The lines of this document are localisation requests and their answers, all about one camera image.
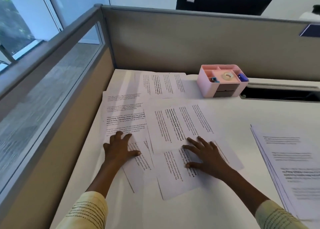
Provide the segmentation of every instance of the white desk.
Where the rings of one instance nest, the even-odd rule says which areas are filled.
[[[108,88],[121,83],[116,70]],[[189,75],[195,80],[197,75]],[[320,82],[250,79],[254,83],[319,86]],[[320,104],[265,100],[243,100],[240,97],[208,99],[208,105],[220,114],[218,126],[231,133],[227,141],[245,168],[241,174],[262,193],[282,205],[268,170],[250,131],[250,124],[264,126],[292,125],[305,130],[320,144]],[[99,144],[101,107],[94,119],[74,171],[51,224],[54,229],[79,196],[87,189],[104,159]],[[109,215],[106,228],[243,228],[258,229],[254,217],[241,200],[223,182],[210,189],[198,188],[163,201],[157,181],[134,194],[121,169],[107,195]],[[320,224],[307,224],[310,229]]]

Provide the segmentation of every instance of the sleeve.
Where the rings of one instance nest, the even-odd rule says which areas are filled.
[[[104,229],[108,207],[102,194],[83,193],[56,229]]]
[[[255,218],[261,229],[308,229],[272,200],[266,200],[258,207]]]

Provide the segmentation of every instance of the white sticker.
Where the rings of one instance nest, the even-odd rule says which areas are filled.
[[[194,3],[195,0],[186,0],[187,2]]]

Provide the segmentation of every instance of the hand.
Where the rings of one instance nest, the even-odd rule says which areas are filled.
[[[196,154],[203,163],[188,162],[186,168],[196,168],[215,178],[224,180],[233,169],[221,157],[217,146],[213,142],[207,143],[200,136],[198,136],[198,140],[200,142],[187,138],[187,141],[194,146],[184,145],[182,147]]]
[[[126,134],[123,139],[121,139],[122,134],[122,131],[117,131],[115,135],[110,137],[110,144],[103,144],[105,152],[104,165],[113,164],[120,168],[131,157],[136,157],[141,154],[139,150],[128,151],[128,141],[132,134]]]

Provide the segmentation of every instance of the gray carpet floor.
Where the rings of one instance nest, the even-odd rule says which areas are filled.
[[[40,126],[67,96],[98,48],[77,43],[0,122],[0,181],[21,162]]]

